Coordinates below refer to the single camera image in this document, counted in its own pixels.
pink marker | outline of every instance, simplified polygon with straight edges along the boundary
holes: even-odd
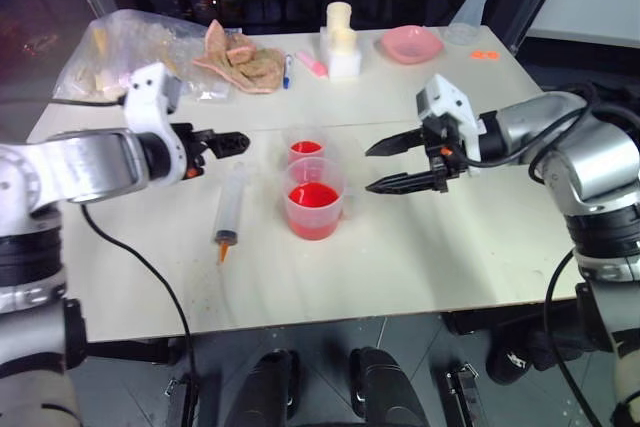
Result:
[[[329,75],[329,71],[327,70],[327,66],[322,62],[314,59],[309,53],[304,50],[299,50],[296,52],[296,57],[300,62],[306,65],[311,72],[316,74],[318,77],[326,77]]]

table surface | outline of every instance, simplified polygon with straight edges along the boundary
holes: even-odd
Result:
[[[477,113],[539,93],[488,29],[479,44],[446,45],[426,64],[392,63],[373,46],[380,31],[361,32],[363,74],[340,83],[316,79],[294,64],[292,87],[267,96],[234,93],[228,103],[181,104],[175,117],[196,128],[242,130],[252,144],[242,156],[208,159],[204,176],[147,189],[90,207],[108,233],[143,253],[174,287],[194,332],[284,325],[375,315],[469,309],[536,302],[571,246],[561,215],[526,169],[500,168],[434,192],[381,196],[363,187],[384,175],[428,168],[422,149],[365,158],[377,140],[417,127],[415,94],[435,72],[469,95]],[[257,37],[287,52],[310,49],[314,36]],[[499,61],[469,58],[500,52]],[[327,126],[348,172],[343,220],[329,238],[297,238],[282,214],[282,128]],[[30,140],[76,128],[121,126],[116,108],[50,105]],[[239,244],[216,266],[213,222],[221,184],[242,160],[250,172]],[[126,252],[99,239],[79,208],[61,205],[69,295],[81,300],[91,341],[182,332],[163,287]],[[558,296],[579,280],[568,269]]]

orange syringe tip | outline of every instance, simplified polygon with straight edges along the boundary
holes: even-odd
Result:
[[[224,262],[224,258],[227,256],[227,250],[229,250],[229,244],[222,242],[220,244],[220,249],[218,249],[218,265],[221,265]]]

pink bowl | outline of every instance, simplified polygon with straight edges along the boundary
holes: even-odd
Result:
[[[440,39],[418,25],[391,29],[382,36],[382,46],[392,59],[401,64],[425,62],[442,50]]]

plastic bag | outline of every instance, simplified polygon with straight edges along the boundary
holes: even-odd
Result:
[[[129,89],[133,71],[160,61],[184,82],[184,95],[226,99],[231,85],[191,62],[204,52],[206,32],[202,25],[136,10],[94,20],[62,69],[54,97],[115,100]]]

